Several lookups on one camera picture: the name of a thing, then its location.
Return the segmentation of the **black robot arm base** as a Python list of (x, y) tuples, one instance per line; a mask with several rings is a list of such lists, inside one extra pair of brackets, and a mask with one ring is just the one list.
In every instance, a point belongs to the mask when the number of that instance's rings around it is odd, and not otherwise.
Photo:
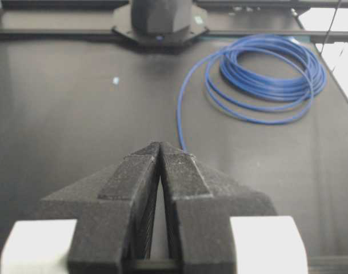
[(176, 47), (206, 34), (206, 21), (190, 0), (136, 0), (114, 10), (111, 30), (138, 45)]

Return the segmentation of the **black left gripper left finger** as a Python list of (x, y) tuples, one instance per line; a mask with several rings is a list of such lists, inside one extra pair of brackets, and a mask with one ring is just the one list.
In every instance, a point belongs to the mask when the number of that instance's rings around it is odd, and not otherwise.
[(125, 259), (149, 259), (160, 144), (154, 142), (40, 200), (36, 218), (75, 219), (69, 273), (122, 273)]

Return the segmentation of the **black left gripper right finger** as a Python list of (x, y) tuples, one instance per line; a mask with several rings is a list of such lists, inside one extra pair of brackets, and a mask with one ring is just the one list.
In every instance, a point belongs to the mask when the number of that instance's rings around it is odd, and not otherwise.
[(160, 143), (169, 256), (182, 273), (235, 273), (232, 216), (275, 216), (268, 195)]

